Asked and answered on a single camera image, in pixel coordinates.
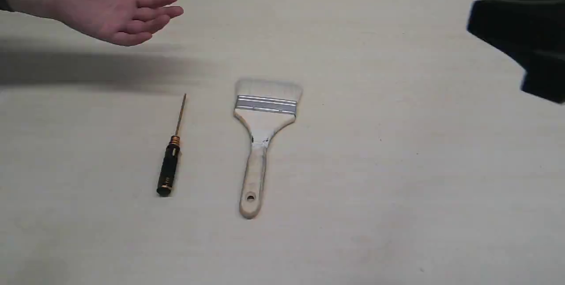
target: white bristles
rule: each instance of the white bristles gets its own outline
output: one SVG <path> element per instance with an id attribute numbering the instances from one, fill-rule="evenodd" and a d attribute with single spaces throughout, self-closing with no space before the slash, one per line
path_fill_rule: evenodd
<path id="1" fill-rule="evenodd" d="M 298 102 L 300 96 L 302 96 L 302 88 L 290 82 L 242 79 L 236 84 L 236 95 L 278 98 Z"/>

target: white tabletop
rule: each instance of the white tabletop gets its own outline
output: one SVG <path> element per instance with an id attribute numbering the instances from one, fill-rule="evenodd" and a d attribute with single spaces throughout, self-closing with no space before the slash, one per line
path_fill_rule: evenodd
<path id="1" fill-rule="evenodd" d="M 181 0 L 134 48 L 0 14 L 0 284 L 562 283 L 565 111 L 473 1 Z M 251 221 L 243 77 L 304 89 Z"/>

